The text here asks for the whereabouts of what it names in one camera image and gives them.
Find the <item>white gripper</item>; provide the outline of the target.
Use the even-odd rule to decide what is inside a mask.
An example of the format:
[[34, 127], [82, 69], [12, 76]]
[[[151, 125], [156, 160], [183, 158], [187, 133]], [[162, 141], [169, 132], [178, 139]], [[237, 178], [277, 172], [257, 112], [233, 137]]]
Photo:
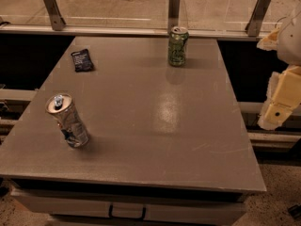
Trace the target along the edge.
[[301, 4], [293, 9], [280, 28], [262, 38], [257, 47], [264, 51], [277, 50], [277, 57], [291, 64], [282, 73], [272, 72], [258, 120], [261, 129], [275, 130], [301, 104]]

